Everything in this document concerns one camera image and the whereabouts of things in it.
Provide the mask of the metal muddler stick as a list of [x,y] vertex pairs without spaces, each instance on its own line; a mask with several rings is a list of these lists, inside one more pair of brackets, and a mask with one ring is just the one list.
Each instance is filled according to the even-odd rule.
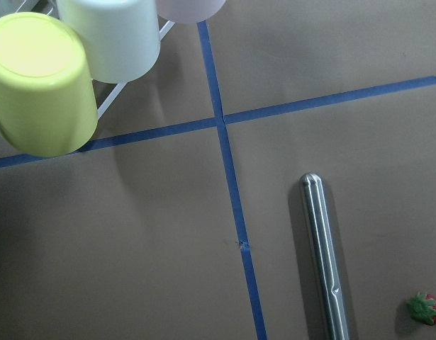
[[349,339],[349,322],[322,178],[314,172],[302,175],[301,192],[318,269],[328,331],[332,339]]

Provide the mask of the red strawberry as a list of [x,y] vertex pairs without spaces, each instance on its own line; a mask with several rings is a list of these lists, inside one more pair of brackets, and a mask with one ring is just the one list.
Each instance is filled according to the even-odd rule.
[[410,318],[428,326],[436,325],[436,297],[428,293],[417,293],[407,300]]

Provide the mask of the cup rack with holder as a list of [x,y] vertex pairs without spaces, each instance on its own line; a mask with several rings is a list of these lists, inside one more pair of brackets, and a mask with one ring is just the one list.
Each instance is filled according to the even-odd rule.
[[34,155],[81,146],[103,113],[93,81],[133,81],[160,53],[153,1],[59,1],[57,10],[0,17],[0,133]]

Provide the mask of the white cup on rack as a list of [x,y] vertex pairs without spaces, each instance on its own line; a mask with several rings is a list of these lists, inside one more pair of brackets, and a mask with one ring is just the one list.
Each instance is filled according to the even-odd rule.
[[92,79],[127,83],[155,65],[160,32],[154,1],[58,1],[57,10],[80,37]]

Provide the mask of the pink cup on rack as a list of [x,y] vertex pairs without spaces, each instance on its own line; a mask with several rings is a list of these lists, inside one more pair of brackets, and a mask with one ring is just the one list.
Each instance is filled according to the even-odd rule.
[[157,13],[175,23],[199,23],[215,15],[226,0],[156,0]]

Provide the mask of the yellow cup on rack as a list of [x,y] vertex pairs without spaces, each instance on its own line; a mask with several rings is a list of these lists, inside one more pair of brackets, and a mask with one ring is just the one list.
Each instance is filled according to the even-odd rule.
[[91,75],[77,34],[51,16],[0,18],[0,135],[38,157],[84,146],[98,118]]

